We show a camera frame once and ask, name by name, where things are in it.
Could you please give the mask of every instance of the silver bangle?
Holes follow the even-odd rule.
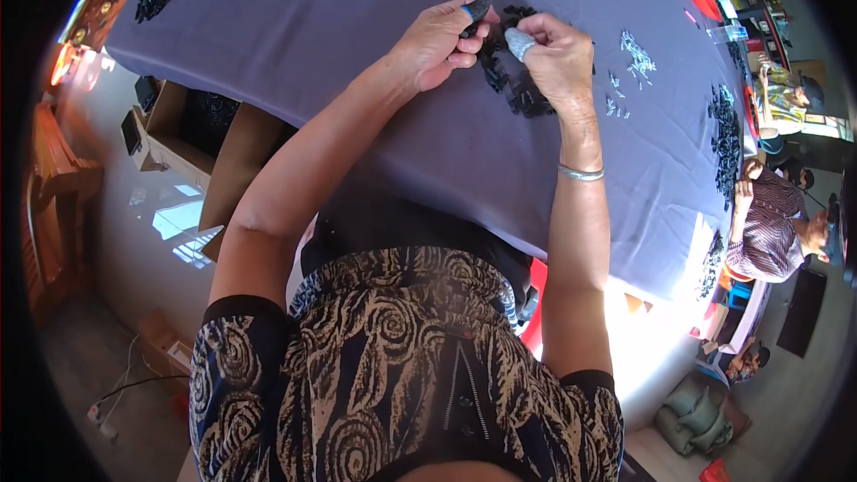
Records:
[[[577,180],[598,180],[604,176],[603,167],[596,172],[579,172],[573,170],[571,167],[563,166],[562,164],[557,164],[556,168],[560,170],[560,173],[564,176]]]

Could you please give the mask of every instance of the table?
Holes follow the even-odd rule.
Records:
[[[744,346],[744,341],[755,331],[758,321],[761,320],[762,315],[765,313],[765,306],[768,305],[768,296],[770,296],[771,287],[773,285],[761,280],[753,282],[753,291],[747,300],[744,314],[735,328],[732,339],[718,348],[721,352],[738,353],[741,347]]]
[[[443,1],[174,0],[141,25],[134,6],[126,8],[107,48],[138,74],[234,97],[301,126],[391,48],[421,10]],[[728,227],[714,181],[716,123],[706,108],[712,85],[725,83],[743,115],[743,84],[725,46],[713,45],[705,33],[715,24],[691,0],[494,4],[499,10],[530,5],[592,35],[610,272],[648,301],[672,299],[689,264],[698,215],[710,228]],[[624,29],[657,64],[653,86],[644,84],[642,91],[626,71],[630,55],[619,46]],[[613,95],[608,71],[620,77],[626,99]],[[608,94],[630,110],[628,120],[606,115]],[[441,88],[402,108],[361,171],[405,198],[474,220],[544,259],[559,147],[555,117],[512,115],[505,97],[475,67],[456,71]]]

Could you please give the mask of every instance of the hand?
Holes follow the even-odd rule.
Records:
[[[765,165],[758,159],[748,158],[746,162],[744,162],[744,176],[752,180],[758,179],[762,174],[763,169],[765,169]]]
[[[538,45],[524,53],[524,65],[553,108],[561,116],[580,110],[594,115],[592,39],[546,13],[524,17],[518,29],[536,38]]]
[[[487,37],[489,23],[498,23],[499,16],[491,6],[478,25],[476,36],[459,38],[473,24],[461,5],[472,1],[450,0],[424,10],[388,54],[404,69],[405,77],[416,82],[419,91],[433,90],[449,79],[453,69],[477,63],[476,53]]]
[[[739,179],[735,183],[735,211],[746,214],[753,204],[753,182],[750,179]]]

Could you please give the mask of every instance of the wooden chair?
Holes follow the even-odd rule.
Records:
[[[75,156],[44,102],[33,114],[31,156],[21,202],[21,243],[30,311],[40,327],[66,297],[91,285],[83,221],[104,170],[95,161]]]

